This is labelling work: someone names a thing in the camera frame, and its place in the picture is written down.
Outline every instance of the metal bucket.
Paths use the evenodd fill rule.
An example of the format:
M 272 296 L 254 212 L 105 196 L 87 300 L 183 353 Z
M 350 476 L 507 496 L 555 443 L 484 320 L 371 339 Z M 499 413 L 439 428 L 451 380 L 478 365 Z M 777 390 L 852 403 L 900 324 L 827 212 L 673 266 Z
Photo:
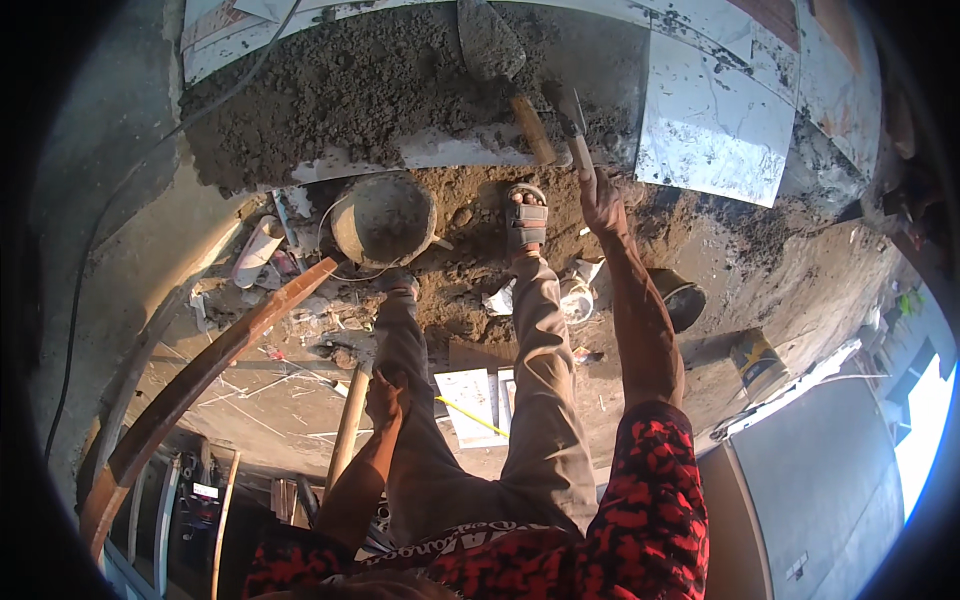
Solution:
M 790 379 L 790 371 L 758 328 L 743 332 L 743 338 L 731 348 L 730 358 L 751 405 L 769 399 Z
M 707 305 L 707 292 L 672 269 L 647 269 L 647 273 L 666 304 L 674 333 L 685 331 L 696 323 Z
M 430 245 L 437 225 L 433 194 L 406 172 L 361 177 L 336 202 L 330 227 L 337 246 L 370 269 L 409 263 Z

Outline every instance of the beige pants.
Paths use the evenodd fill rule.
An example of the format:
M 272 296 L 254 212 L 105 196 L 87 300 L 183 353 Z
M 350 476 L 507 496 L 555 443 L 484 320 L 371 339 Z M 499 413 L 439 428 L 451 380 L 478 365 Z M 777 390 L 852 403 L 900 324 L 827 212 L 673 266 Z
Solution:
M 516 413 L 498 481 L 465 473 L 437 428 L 413 296 L 394 290 L 380 305 L 375 365 L 404 369 L 412 398 L 387 480 L 390 533 L 398 545 L 456 525 L 496 520 L 582 534 L 596 514 L 589 448 L 573 405 L 573 357 L 557 276 L 538 255 L 519 258 L 512 271 L 520 348 Z

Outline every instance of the foot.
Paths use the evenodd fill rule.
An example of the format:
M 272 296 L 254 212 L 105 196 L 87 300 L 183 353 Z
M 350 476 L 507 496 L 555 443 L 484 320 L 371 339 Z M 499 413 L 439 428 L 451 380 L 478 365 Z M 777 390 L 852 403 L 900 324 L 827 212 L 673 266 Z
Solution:
M 377 290 L 387 294 L 396 290 L 405 290 L 410 292 L 414 301 L 420 299 L 420 283 L 406 269 L 388 269 L 383 275 L 375 279 L 373 284 Z
M 547 205 L 543 192 L 536 186 L 518 183 L 508 192 L 508 202 L 514 204 L 507 205 L 505 212 L 511 260 L 530 255 L 531 252 L 540 253 L 540 246 L 546 241 Z M 526 210 L 516 204 L 528 204 L 538 209 Z

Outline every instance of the black cable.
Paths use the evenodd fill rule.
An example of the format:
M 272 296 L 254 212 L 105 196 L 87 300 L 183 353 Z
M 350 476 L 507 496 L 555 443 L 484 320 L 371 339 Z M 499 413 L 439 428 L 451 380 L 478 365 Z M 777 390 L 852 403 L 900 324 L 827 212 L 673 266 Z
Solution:
M 69 337 L 67 338 L 66 344 L 66 360 L 63 367 L 63 388 L 60 390 L 60 403 L 57 405 L 57 412 L 54 413 L 54 420 L 50 424 L 50 433 L 47 435 L 47 445 L 43 450 L 43 461 L 45 463 L 50 462 L 50 450 L 54 444 L 54 436 L 57 435 L 57 427 L 60 426 L 60 418 L 63 416 L 63 405 L 66 403 L 67 389 L 70 387 L 70 367 L 73 363 L 73 342 L 77 332 L 77 312 L 80 307 L 80 290 L 84 284 L 86 260 L 93 248 L 93 241 L 96 239 L 97 229 L 100 228 L 100 222 L 104 220 L 104 215 L 107 214 L 107 209 L 110 208 L 110 205 L 113 204 L 114 200 L 116 200 L 116 196 L 120 192 L 120 188 L 123 187 L 124 183 L 126 183 L 134 173 L 139 171 L 143 165 L 147 164 L 147 158 L 150 157 L 150 154 L 152 154 L 154 150 L 160 147 L 160 144 L 168 139 L 171 139 L 178 133 L 184 131 L 200 119 L 207 116 L 211 111 L 216 109 L 216 107 L 232 98 L 238 91 L 250 83 L 250 81 L 253 79 L 253 76 L 256 75 L 257 71 L 260 70 L 260 67 L 263 66 L 264 61 L 267 59 L 267 55 L 270 54 L 270 51 L 273 50 L 276 42 L 280 39 L 280 34 L 282 34 L 283 30 L 287 28 L 287 25 L 290 23 L 290 19 L 293 18 L 294 12 L 300 5 L 300 2 L 302 2 L 302 0 L 296 0 L 296 2 L 294 2 L 294 6 L 290 8 L 287 16 L 283 19 L 283 22 L 280 23 L 279 29 L 276 30 L 276 33 L 270 39 L 270 42 L 267 43 L 266 48 L 264 48 L 263 53 L 253 64 L 253 68 L 251 68 L 251 70 L 248 71 L 247 74 L 244 75 L 234 87 L 228 90 L 227 93 L 214 100 L 211 104 L 207 105 L 199 112 L 190 115 L 185 121 L 180 122 L 179 125 L 174 127 L 172 131 L 161 137 L 159 141 L 154 144 L 150 150 L 144 153 L 143 157 L 134 164 L 130 171 L 127 172 L 127 175 L 125 175 L 124 178 L 122 178 L 120 182 L 116 184 L 116 187 L 113 188 L 113 191 L 110 193 L 107 201 L 104 202 L 103 208 L 100 209 L 100 213 L 97 215 L 96 220 L 93 222 L 93 227 L 90 229 L 90 236 L 86 240 L 84 251 L 81 252 L 80 255 L 80 266 L 77 269 L 77 284 L 73 289 L 73 306 L 70 309 L 70 332 L 68 333 Z

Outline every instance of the person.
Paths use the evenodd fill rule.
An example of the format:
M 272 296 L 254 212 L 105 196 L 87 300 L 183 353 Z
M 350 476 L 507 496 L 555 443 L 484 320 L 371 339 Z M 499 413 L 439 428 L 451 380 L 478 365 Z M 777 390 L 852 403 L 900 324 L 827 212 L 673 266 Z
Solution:
M 611 271 L 623 371 L 624 412 L 599 506 L 574 410 L 559 282 L 540 256 L 547 199 L 518 183 L 504 200 L 519 353 L 500 479 L 465 473 L 444 442 L 415 320 L 419 286 L 394 277 L 375 324 L 372 436 L 324 498 L 312 531 L 278 527 L 261 542 L 248 597 L 703 597 L 707 512 L 680 410 L 684 366 L 674 331 L 602 170 L 581 180 L 581 205 Z M 384 487 L 398 550 L 357 562 Z

